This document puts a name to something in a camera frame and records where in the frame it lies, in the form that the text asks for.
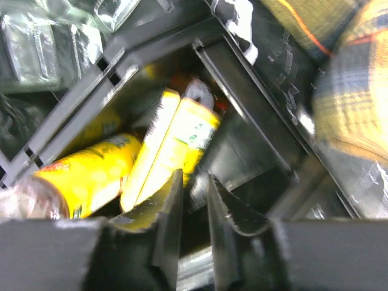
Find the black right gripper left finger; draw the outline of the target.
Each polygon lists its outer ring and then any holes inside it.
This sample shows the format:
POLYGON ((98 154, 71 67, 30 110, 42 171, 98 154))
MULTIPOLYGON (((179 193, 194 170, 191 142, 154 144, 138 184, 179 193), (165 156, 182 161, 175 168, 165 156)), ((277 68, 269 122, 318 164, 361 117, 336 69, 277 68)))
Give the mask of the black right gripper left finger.
POLYGON ((3 219, 2 290, 175 290, 182 171, 113 219, 3 219))

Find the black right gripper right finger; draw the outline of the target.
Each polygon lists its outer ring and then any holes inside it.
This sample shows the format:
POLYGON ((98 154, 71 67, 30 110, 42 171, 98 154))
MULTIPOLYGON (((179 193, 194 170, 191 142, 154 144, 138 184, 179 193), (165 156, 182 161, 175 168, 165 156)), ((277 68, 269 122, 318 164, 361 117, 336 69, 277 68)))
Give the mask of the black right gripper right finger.
POLYGON ((386 290, 385 219, 265 219, 209 180, 216 290, 386 290))

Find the yellow label bottle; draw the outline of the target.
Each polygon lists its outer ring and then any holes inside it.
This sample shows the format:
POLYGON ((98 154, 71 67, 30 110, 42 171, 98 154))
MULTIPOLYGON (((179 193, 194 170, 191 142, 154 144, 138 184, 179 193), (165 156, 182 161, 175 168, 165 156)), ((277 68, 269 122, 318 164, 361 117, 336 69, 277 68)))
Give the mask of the yellow label bottle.
POLYGON ((176 169, 187 184, 221 123, 211 109, 179 93, 163 91, 126 183, 120 206, 128 212, 156 193, 176 169))
POLYGON ((38 178, 64 199, 64 218, 86 218, 118 197, 140 151, 139 140, 122 133, 38 170, 38 178))

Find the black compartment organizer tray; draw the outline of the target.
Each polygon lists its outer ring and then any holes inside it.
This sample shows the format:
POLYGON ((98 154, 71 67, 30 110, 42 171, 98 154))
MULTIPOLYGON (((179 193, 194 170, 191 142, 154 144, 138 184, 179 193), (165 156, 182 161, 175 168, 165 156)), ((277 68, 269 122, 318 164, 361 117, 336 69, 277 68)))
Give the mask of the black compartment organizer tray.
POLYGON ((117 34, 100 57, 106 68, 92 65, 65 93, 35 134, 41 143, 27 144, 25 160, 5 174, 1 216, 25 215, 28 198, 10 191, 19 178, 103 139, 102 133, 86 135, 103 120, 110 136, 153 113, 168 78, 183 71, 203 75, 229 102, 189 181, 190 209, 206 203, 203 172, 230 191, 250 181, 263 186, 271 170, 290 181, 310 147, 307 132, 291 125, 286 93, 302 101, 318 69, 260 1, 253 2, 253 38, 259 57, 249 65, 203 1, 179 2, 173 12, 117 34))

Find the clear oil bottle gold spout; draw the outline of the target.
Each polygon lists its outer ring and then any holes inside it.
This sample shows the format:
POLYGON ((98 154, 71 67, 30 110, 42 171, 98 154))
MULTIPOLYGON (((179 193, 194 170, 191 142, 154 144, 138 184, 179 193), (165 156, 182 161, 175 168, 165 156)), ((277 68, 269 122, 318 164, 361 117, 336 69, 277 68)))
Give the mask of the clear oil bottle gold spout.
POLYGON ((36 13, 1 15, 1 91, 61 90, 81 79, 102 53, 99 30, 36 13))

